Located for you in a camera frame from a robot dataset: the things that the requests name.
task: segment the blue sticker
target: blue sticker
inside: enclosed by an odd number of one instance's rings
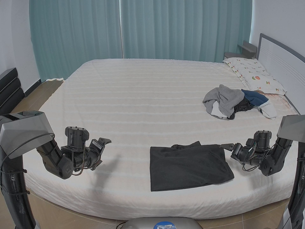
[[[169,221],[158,222],[153,229],[177,229],[176,226]]]

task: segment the curtain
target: curtain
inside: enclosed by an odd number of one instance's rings
[[[92,59],[122,58],[119,0],[30,0],[29,10],[42,81],[66,79]]]
[[[252,0],[120,0],[125,58],[221,62],[249,41]]]

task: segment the bed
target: bed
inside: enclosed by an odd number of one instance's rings
[[[225,150],[233,180],[191,189],[150,191],[151,146],[188,145],[198,140],[201,144],[244,144],[261,129],[272,131],[270,143],[274,143],[281,117],[297,114],[291,104],[299,104],[294,95],[291,103],[284,96],[268,95],[278,114],[275,120],[256,109],[238,112],[234,120],[214,118],[202,100],[219,84],[232,89],[244,87],[224,63],[169,59],[97,59],[84,63],[40,110],[46,113],[59,146],[67,143],[64,129],[69,125],[86,128],[90,140],[104,137],[112,143],[106,146],[103,162],[95,171],[84,170],[81,176],[67,180],[48,173],[40,155],[32,150],[24,155],[27,186],[74,211],[124,220],[146,216],[220,218],[290,197],[297,142],[282,171],[270,177],[258,169],[242,171]]]

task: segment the gray sweater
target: gray sweater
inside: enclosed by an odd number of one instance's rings
[[[207,112],[211,114],[213,104],[217,101],[219,103],[219,110],[227,117],[230,117],[234,113],[234,106],[238,105],[244,99],[244,96],[245,94],[241,90],[230,89],[220,84],[219,87],[210,90],[202,102]]]

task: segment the wall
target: wall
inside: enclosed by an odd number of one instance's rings
[[[305,0],[253,0],[250,42],[264,33],[305,56]]]
[[[24,91],[40,79],[29,21],[29,0],[0,0],[0,74],[16,67]]]

